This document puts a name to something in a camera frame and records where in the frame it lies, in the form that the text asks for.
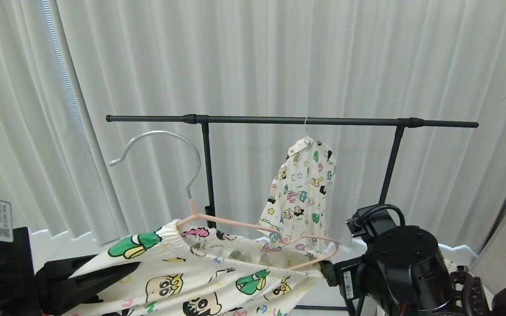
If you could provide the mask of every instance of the white label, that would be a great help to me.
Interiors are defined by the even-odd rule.
[[[0,201],[0,241],[13,242],[11,204]]]
[[[353,280],[351,279],[351,272],[344,272],[343,278],[345,279],[345,299],[350,300],[351,298],[355,297],[355,294],[353,292]]]

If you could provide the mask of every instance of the curtain fold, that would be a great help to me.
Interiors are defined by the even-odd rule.
[[[105,160],[152,129],[202,147],[198,126],[110,123],[106,114],[477,120],[476,130],[406,130],[387,202],[449,246],[478,252],[488,237],[506,198],[506,1],[59,0],[55,10],[84,123]],[[349,243],[344,221],[378,202],[394,128],[307,131],[336,154],[329,234]],[[211,124],[217,216],[256,222],[287,148],[305,134],[303,126]],[[108,169],[132,233],[189,214],[184,187],[194,165],[177,140],[140,143]],[[193,196],[207,205],[204,170]]]
[[[120,237],[42,2],[0,2],[0,199],[12,204],[15,227],[93,231],[101,243]]]

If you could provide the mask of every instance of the rack vertical pole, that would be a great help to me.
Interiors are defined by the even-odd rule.
[[[395,129],[394,143],[392,144],[392,151],[390,152],[390,159],[388,160],[388,167],[386,168],[386,175],[384,176],[384,183],[382,184],[382,192],[380,193],[379,204],[386,202],[386,196],[388,189],[390,188],[390,181],[392,180],[392,174],[394,173],[395,160],[398,157],[399,144],[403,137],[403,131],[405,126],[398,126]]]
[[[216,216],[216,208],[214,206],[214,187],[212,180],[212,157],[210,154],[210,129],[208,127],[208,120],[200,122],[202,126],[202,142],[204,144],[204,162],[206,164],[206,184],[208,186],[208,202],[209,205],[204,207],[205,214]],[[216,223],[208,221],[209,228],[216,228]]]

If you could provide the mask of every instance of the green cartoon print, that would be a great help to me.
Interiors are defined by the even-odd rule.
[[[260,291],[265,287],[265,284],[267,284],[266,278],[269,273],[269,271],[264,269],[250,274],[249,276],[238,278],[235,282],[235,287],[243,294],[253,295],[257,290]]]
[[[135,258],[161,242],[161,236],[157,235],[160,229],[161,227],[155,232],[128,236],[110,247],[108,255],[111,257],[123,256],[125,259]]]

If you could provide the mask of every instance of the black metal rod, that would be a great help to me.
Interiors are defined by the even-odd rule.
[[[210,154],[210,129],[208,123],[202,125],[202,142],[204,144],[204,162],[206,165],[206,184],[208,186],[208,202],[209,205],[204,208],[205,214],[216,216],[216,207],[214,206],[214,187],[212,180],[212,156]],[[209,228],[216,228],[216,222],[207,221]]]
[[[241,123],[241,124],[311,124],[339,126],[445,126],[476,128],[477,122],[427,121],[420,118],[295,118],[284,116],[212,116],[187,114],[182,116],[107,115],[108,122],[186,122],[188,124]]]
[[[294,308],[295,309],[346,310],[346,311],[349,311],[349,309],[344,306],[296,305]]]
[[[390,152],[390,159],[388,160],[388,167],[386,168],[386,175],[384,176],[384,183],[382,184],[382,192],[380,193],[379,204],[386,202],[386,196],[388,189],[390,188],[390,181],[392,180],[392,174],[394,173],[395,160],[398,157],[399,144],[401,144],[401,138],[403,137],[403,126],[398,126],[395,129],[394,143],[392,144],[392,151]]]

